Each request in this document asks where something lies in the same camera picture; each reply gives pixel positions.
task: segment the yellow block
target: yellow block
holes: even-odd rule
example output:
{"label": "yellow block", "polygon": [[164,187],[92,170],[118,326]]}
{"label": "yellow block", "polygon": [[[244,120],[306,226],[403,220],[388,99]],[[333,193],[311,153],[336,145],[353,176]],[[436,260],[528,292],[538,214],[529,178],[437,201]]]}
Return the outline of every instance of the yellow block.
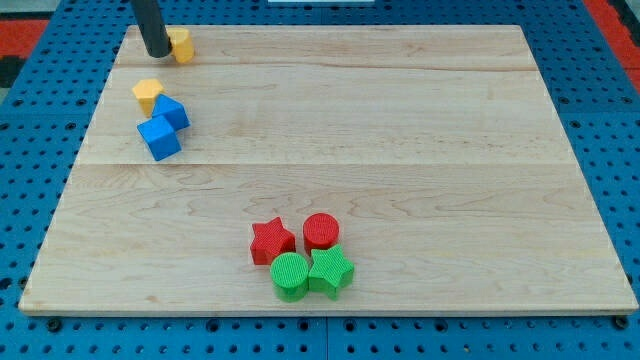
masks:
{"label": "yellow block", "polygon": [[191,61],[195,55],[195,49],[189,30],[180,27],[167,28],[167,34],[171,40],[171,54],[176,58],[176,61],[180,64]]}
{"label": "yellow block", "polygon": [[144,79],[138,81],[132,89],[138,99],[140,107],[146,117],[151,117],[151,112],[156,104],[158,95],[164,92],[164,87],[158,79]]}

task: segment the wood grain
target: wood grain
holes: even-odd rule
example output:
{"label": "wood grain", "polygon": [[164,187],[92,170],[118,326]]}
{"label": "wood grain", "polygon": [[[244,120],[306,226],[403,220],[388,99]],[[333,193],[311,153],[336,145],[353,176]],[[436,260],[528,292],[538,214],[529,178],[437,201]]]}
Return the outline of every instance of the wood grain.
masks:
{"label": "wood grain", "polygon": [[[193,27],[125,36],[20,308],[73,316],[624,314],[638,306],[513,26]],[[130,88],[187,107],[155,163]],[[250,261],[282,216],[341,223],[353,285],[283,303]]]}

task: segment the blue cube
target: blue cube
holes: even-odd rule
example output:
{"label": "blue cube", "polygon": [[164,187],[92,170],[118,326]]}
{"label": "blue cube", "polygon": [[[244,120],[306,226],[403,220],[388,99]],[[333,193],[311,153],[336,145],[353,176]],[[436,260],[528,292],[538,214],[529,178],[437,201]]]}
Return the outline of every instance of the blue cube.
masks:
{"label": "blue cube", "polygon": [[164,116],[154,117],[143,122],[138,125],[138,131],[156,161],[182,150],[175,130]]}
{"label": "blue cube", "polygon": [[190,125],[184,106],[164,94],[158,95],[151,116],[164,116],[174,131],[184,129]]}

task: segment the green star block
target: green star block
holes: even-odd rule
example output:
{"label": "green star block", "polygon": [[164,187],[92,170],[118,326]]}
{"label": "green star block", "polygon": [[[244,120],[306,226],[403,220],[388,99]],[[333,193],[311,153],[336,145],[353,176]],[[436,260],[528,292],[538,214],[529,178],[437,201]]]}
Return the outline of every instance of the green star block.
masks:
{"label": "green star block", "polygon": [[355,266],[342,254],[342,246],[329,250],[311,250],[313,266],[309,272],[309,290],[323,292],[331,300],[338,300],[341,288],[353,281]]}
{"label": "green star block", "polygon": [[280,254],[271,263],[271,280],[276,296],[286,302],[302,299],[309,290],[309,264],[300,254]]}

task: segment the red surface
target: red surface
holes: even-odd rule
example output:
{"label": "red surface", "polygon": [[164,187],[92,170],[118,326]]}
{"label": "red surface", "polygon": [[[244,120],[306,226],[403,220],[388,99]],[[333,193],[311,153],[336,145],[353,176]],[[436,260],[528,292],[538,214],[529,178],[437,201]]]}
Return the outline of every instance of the red surface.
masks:
{"label": "red surface", "polygon": [[256,265],[271,265],[278,255],[296,251],[296,236],[282,226],[279,217],[266,224],[253,224],[251,257]]}
{"label": "red surface", "polygon": [[304,250],[311,254],[311,249],[327,250],[338,242],[340,225],[338,220],[329,214],[319,213],[309,216],[302,226],[304,234]]}
{"label": "red surface", "polygon": [[640,48],[631,40],[629,29],[620,22],[618,11],[606,0],[584,0],[584,4],[626,70],[636,91],[640,91]]}
{"label": "red surface", "polygon": [[0,57],[29,57],[36,47],[49,20],[2,20],[0,21]]}

